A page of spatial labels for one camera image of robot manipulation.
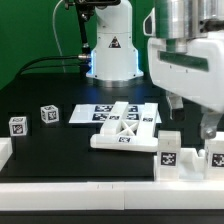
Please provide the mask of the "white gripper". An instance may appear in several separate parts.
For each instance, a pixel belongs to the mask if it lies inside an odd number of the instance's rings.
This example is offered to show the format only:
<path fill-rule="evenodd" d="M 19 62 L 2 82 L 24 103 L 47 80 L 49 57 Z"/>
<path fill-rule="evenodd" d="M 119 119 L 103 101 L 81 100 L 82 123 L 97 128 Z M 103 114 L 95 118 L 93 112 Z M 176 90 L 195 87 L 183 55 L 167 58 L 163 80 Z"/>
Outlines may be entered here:
<path fill-rule="evenodd" d="M 205 111 L 200 123 L 201 138 L 214 139 L 224 113 L 224 31 L 209 32 L 187 47 L 186 54 L 168 53 L 163 40 L 150 38 L 150 76 L 154 85 L 167 90 L 171 120 L 184 119 L 181 97 L 214 110 Z"/>

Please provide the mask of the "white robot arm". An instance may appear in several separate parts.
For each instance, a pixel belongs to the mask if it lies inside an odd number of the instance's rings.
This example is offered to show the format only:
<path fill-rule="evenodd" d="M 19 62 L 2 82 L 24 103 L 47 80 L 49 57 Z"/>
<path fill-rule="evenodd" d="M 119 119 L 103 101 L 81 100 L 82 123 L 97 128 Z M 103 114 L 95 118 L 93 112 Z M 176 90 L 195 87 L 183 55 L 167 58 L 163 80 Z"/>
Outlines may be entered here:
<path fill-rule="evenodd" d="M 132 13 L 126 0 L 95 4 L 97 44 L 87 77 L 103 84 L 143 75 L 132 45 Z M 224 115 L 224 0 L 154 0 L 143 22 L 152 83 L 166 91 L 173 119 L 183 99 L 201 105 L 201 137 L 216 136 Z"/>

